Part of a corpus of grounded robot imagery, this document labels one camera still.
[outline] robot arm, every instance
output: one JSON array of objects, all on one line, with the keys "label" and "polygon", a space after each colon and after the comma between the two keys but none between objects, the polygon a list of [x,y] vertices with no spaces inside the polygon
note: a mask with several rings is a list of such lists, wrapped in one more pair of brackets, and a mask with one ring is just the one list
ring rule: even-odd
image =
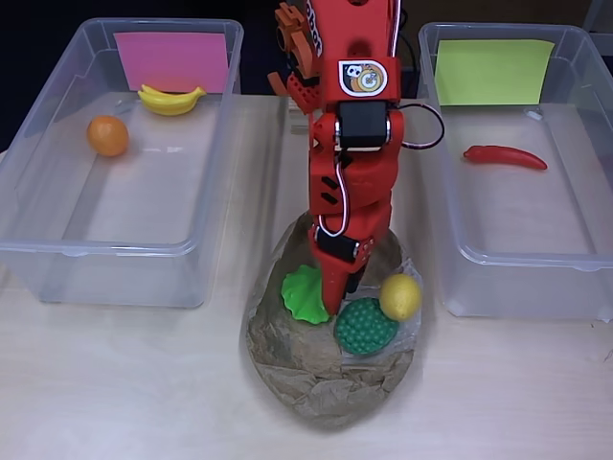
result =
[{"label": "robot arm", "polygon": [[404,133],[399,14],[398,0],[306,0],[305,14],[283,3],[276,11],[290,75],[269,80],[305,114],[322,110],[309,117],[309,238],[330,314],[390,224]]}]

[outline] green bumpy fruit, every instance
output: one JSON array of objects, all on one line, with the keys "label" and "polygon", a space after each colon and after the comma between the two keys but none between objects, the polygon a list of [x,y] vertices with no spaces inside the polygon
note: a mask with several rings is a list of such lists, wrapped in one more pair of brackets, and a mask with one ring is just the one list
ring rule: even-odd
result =
[{"label": "green bumpy fruit", "polygon": [[358,299],[342,309],[336,319],[336,339],[352,355],[378,352],[396,336],[398,322],[381,311],[378,299]]}]

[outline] orange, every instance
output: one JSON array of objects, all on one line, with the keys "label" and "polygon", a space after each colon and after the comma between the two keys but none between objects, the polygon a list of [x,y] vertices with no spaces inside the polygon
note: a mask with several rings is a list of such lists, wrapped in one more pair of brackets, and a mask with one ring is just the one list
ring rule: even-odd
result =
[{"label": "orange", "polygon": [[119,118],[102,115],[94,118],[87,127],[87,141],[102,156],[117,156],[125,153],[129,134]]}]

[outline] toy banana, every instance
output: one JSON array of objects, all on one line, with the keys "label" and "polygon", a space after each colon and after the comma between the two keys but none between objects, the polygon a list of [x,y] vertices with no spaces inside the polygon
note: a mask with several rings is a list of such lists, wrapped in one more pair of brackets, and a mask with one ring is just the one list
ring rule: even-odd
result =
[{"label": "toy banana", "polygon": [[144,84],[143,90],[138,92],[143,105],[153,113],[173,117],[189,112],[195,107],[200,96],[204,96],[204,91],[200,86],[196,87],[191,93],[169,94],[157,91]]}]

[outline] lemon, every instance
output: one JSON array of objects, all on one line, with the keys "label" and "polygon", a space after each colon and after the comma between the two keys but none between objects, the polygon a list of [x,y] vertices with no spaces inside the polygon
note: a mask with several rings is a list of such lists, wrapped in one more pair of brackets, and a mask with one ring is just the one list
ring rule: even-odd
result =
[{"label": "lemon", "polygon": [[406,321],[420,309],[420,285],[408,275],[392,275],[381,285],[379,303],[388,318]]}]

